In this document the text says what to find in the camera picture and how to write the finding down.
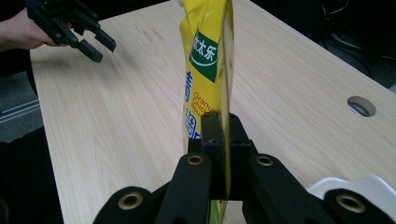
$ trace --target yellow package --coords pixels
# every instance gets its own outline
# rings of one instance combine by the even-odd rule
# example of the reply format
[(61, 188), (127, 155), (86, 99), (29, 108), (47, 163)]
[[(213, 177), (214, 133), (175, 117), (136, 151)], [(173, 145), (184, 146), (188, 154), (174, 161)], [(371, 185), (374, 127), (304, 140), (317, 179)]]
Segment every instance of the yellow package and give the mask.
[[(233, 80), (232, 0), (183, 0), (186, 16), (180, 24), (186, 59), (184, 150), (200, 138), (201, 116), (218, 110), (224, 131), (227, 192), (230, 192), (229, 112)], [(212, 202), (211, 223), (220, 223), (225, 204)]]

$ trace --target light wood tabletop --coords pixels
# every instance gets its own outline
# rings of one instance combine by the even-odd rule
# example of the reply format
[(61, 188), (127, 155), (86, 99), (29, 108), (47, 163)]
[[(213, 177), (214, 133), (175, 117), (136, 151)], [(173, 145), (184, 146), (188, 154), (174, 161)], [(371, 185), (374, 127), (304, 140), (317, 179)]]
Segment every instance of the light wood tabletop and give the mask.
[[(258, 150), (304, 187), (378, 175), (396, 189), (396, 96), (248, 0), (233, 7), (231, 111)], [(92, 223), (119, 189), (171, 179), (183, 155), (183, 16), (172, 0), (101, 21), (118, 44), (112, 53), (86, 36), (101, 63), (76, 49), (32, 51), (65, 223)], [(240, 203), (228, 211), (226, 223), (244, 222)]]

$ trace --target black pants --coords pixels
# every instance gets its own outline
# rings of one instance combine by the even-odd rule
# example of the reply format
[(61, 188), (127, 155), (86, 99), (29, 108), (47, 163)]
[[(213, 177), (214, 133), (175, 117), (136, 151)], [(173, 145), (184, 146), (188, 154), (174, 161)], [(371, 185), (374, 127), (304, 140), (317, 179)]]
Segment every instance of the black pants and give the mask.
[(0, 143), (0, 195), (9, 224), (63, 223), (44, 128)]

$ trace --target hand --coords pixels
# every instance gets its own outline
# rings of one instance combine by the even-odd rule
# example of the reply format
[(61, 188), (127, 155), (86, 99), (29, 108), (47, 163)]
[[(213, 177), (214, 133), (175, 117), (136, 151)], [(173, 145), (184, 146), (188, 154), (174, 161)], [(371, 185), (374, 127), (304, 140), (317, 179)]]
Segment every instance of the hand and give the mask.
[(44, 44), (57, 46), (27, 17), (26, 8), (13, 18), (0, 22), (0, 52), (7, 49), (36, 49)]

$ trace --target green logo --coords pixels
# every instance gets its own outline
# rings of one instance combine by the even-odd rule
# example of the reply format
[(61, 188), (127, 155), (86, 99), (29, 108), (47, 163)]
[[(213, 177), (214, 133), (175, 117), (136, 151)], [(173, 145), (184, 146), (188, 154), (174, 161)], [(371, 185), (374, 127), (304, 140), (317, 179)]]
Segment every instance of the green logo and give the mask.
[(190, 62), (204, 77), (215, 82), (218, 68), (219, 44), (197, 33), (193, 40)]

